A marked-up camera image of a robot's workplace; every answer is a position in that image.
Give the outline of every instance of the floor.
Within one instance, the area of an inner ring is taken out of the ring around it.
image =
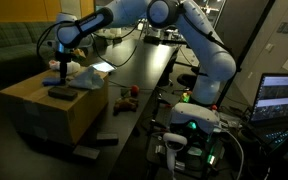
[[[137,38],[139,31],[130,35],[129,38]],[[190,49],[181,48],[178,54],[178,61],[186,64],[196,64],[196,57]],[[173,89],[182,89],[183,86],[176,82],[180,73],[191,73],[190,68],[183,65],[175,64],[174,72],[171,73],[170,79],[174,85],[162,87],[166,92],[165,96],[173,96]],[[156,96],[152,96],[150,103],[155,104]],[[222,105],[229,108],[230,106],[246,109],[245,100],[236,86],[233,84],[224,98]],[[146,130],[150,117],[152,116],[152,105],[147,105],[145,112],[138,122],[139,135],[131,136],[122,154],[116,163],[110,179],[145,179],[147,174],[148,163],[145,159],[145,142],[147,140]],[[16,134],[11,122],[8,120],[4,111],[1,110],[0,104],[0,179],[92,179],[87,173],[87,164],[75,164],[66,159],[59,157],[40,155],[29,149],[27,144]],[[28,168],[31,163],[36,164],[36,168]],[[191,179],[176,174],[177,179]],[[171,179],[170,173],[166,169],[160,169],[156,179]]]

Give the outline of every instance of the electronic device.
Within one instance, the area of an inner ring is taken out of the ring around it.
[[[173,134],[173,133],[165,133],[163,135],[163,140],[166,145],[166,157],[167,157],[167,168],[174,172],[175,168],[175,157],[176,153],[183,149],[183,147],[187,144],[187,139],[184,136]]]
[[[262,74],[248,123],[271,149],[288,138],[288,74]]]
[[[102,71],[102,72],[106,72],[106,73],[116,70],[115,66],[113,66],[107,62],[104,62],[104,61],[92,64],[91,66],[93,66],[98,71]]]
[[[171,110],[170,125],[181,126],[189,121],[194,121],[197,124],[195,129],[199,128],[206,134],[213,133],[214,128],[220,124],[217,111],[196,104],[177,103]]]

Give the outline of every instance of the toy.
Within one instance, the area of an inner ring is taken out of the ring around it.
[[[133,85],[131,87],[131,96],[136,97],[139,91],[140,91],[140,88],[137,85]]]
[[[138,107],[138,100],[135,98],[132,97],[118,98],[115,101],[113,115],[116,116],[118,115],[119,112],[122,111],[136,112],[137,107]]]

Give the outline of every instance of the green light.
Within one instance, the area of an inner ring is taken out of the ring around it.
[[[214,156],[212,156],[212,155],[209,155],[208,156],[208,158],[207,158],[207,163],[209,163],[209,164],[213,164],[213,162],[214,162],[214,160],[215,160],[215,157]]]
[[[183,93],[182,101],[188,103],[190,101],[190,95],[188,95],[187,93]]]
[[[196,129],[196,124],[194,122],[190,122],[187,125],[189,128]]]

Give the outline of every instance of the small object on box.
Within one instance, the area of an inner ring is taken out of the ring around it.
[[[117,133],[99,132],[96,136],[97,145],[116,145],[118,143]]]
[[[85,60],[86,56],[83,50],[81,49],[74,49],[73,55],[76,57],[78,60]]]
[[[55,77],[46,77],[43,79],[42,84],[44,86],[57,86],[61,85],[61,79],[60,78],[55,78]]]
[[[77,97],[77,92],[67,88],[53,87],[48,90],[50,97],[72,101]]]

